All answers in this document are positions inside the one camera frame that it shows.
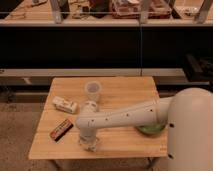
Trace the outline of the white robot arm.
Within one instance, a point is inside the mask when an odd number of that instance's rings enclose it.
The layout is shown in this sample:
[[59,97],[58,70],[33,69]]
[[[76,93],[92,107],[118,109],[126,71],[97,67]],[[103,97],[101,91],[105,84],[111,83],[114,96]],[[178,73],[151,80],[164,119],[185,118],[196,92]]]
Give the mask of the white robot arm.
[[88,101],[76,119],[79,141],[91,148],[99,129],[166,124],[168,171],[213,171],[213,93],[187,88],[113,111]]

